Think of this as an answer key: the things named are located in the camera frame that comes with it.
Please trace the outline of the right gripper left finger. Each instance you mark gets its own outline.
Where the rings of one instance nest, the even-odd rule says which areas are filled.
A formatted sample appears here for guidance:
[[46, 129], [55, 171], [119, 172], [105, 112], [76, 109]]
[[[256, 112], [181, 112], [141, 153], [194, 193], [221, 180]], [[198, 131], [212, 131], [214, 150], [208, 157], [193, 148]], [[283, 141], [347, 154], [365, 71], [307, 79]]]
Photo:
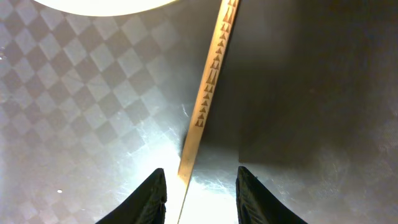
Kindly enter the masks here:
[[165, 173], [157, 168], [119, 206], [97, 224], [164, 224], [167, 202]]

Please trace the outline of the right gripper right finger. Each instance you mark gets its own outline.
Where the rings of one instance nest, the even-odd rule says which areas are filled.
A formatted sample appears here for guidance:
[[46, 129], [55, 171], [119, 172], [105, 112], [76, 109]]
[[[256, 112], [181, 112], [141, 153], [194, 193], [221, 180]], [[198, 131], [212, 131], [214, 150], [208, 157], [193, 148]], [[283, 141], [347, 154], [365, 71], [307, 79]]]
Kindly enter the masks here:
[[236, 206], [239, 224], [307, 224], [244, 166], [238, 167]]

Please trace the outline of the wooden chopstick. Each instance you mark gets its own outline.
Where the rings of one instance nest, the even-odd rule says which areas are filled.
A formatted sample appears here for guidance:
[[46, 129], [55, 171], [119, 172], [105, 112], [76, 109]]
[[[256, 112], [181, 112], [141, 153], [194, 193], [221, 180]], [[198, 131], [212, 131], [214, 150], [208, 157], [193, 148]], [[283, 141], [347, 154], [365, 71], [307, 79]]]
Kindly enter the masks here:
[[178, 177], [188, 186], [240, 0], [222, 0], [187, 131]]

